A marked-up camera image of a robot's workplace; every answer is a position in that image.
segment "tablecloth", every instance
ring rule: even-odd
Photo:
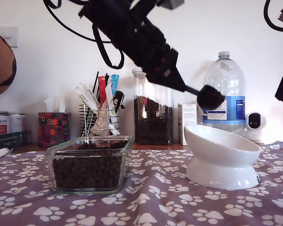
[[[185,178],[187,150],[132,151],[122,189],[112,195],[55,194],[44,152],[0,158],[0,226],[283,225],[283,148],[262,150],[258,187],[227,191]]]

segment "floral tissue box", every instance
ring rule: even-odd
[[[38,113],[39,147],[52,147],[70,140],[70,113]]]

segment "white box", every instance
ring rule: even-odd
[[[187,145],[184,137],[184,126],[197,124],[197,105],[178,105],[178,139],[182,145]]]

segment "security camera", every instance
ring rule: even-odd
[[[251,112],[246,115],[245,138],[255,143],[262,143],[262,129],[266,125],[266,118],[258,112]]]

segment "glass food container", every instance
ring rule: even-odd
[[[132,69],[135,142],[140,145],[169,145],[173,142],[173,92],[150,83],[141,68]]]
[[[113,194],[126,175],[133,137],[79,137],[47,149],[57,193]]]

